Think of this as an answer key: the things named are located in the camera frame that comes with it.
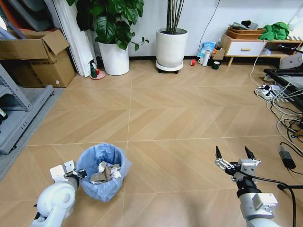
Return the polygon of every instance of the wooden floor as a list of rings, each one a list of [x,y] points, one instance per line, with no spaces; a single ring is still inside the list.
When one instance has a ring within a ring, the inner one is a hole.
[[[105,141],[123,148],[133,163],[124,185],[108,203],[79,188],[64,227],[246,226],[235,183],[214,164],[216,145],[229,161],[245,158],[246,145],[262,161],[258,176],[303,183],[303,176],[283,167],[277,152],[283,138],[265,102],[253,94],[251,65],[213,70],[184,61],[179,74],[159,74],[152,61],[132,61],[130,67],[99,81],[73,79],[0,182],[1,227],[29,226],[33,205],[52,184],[49,169],[77,161]],[[259,83],[264,68],[254,71]],[[292,156],[303,172],[303,159]],[[275,221],[291,226],[289,194],[272,183],[258,186],[280,203]],[[300,226],[303,190],[295,193]]]

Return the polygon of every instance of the gray shelf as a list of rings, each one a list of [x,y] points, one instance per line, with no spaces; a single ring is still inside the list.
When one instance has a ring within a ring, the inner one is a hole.
[[[6,94],[11,95],[12,94],[11,90],[8,87],[4,86],[4,85],[0,85],[0,97],[4,96]]]
[[[3,97],[6,100],[4,103],[11,103],[1,107],[7,113],[8,118],[0,125],[0,153],[8,154],[14,148],[22,133],[53,93],[53,86],[48,85],[46,88],[38,90],[33,88],[33,91],[36,96],[35,98],[29,97],[30,101],[0,64],[0,98],[4,94],[11,94],[15,98]]]

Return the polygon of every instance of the plastic bag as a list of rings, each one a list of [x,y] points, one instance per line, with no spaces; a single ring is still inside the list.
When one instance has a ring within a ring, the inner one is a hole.
[[[204,58],[205,52],[207,50],[210,50],[210,53],[212,53],[215,46],[216,46],[215,42],[205,42],[205,43],[202,43],[202,48],[199,51],[198,57],[199,58]]]
[[[98,172],[98,165],[106,161],[111,164],[120,164],[120,174],[122,177],[113,178],[102,184],[92,184],[90,176]],[[126,158],[124,151],[112,144],[97,144],[82,153],[78,162],[77,169],[85,169],[87,178],[83,178],[80,184],[87,195],[90,197],[108,202],[121,188],[123,179],[127,175],[132,163]]]

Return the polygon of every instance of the tape roll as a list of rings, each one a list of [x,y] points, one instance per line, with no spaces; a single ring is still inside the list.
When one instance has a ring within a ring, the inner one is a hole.
[[[195,59],[192,59],[191,61],[190,61],[190,65],[191,66],[194,66],[196,64],[196,60]]]
[[[214,61],[212,65],[212,69],[217,70],[219,69],[220,63],[218,61]]]

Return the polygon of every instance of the gray rug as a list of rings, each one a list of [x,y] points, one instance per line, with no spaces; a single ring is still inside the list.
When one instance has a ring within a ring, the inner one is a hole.
[[[37,94],[41,91],[41,88],[21,88],[23,93],[26,97],[31,101],[34,102]],[[32,120],[26,131],[22,134],[19,141],[17,142],[17,148],[12,150],[8,155],[0,155],[0,181],[3,179],[4,175],[10,167],[14,164],[15,160],[28,143],[29,139],[34,134],[35,130],[40,125],[41,121],[45,118],[48,114],[60,94],[63,92],[64,88],[55,88],[54,89],[54,96],[50,96],[43,107],[40,109],[36,117]]]

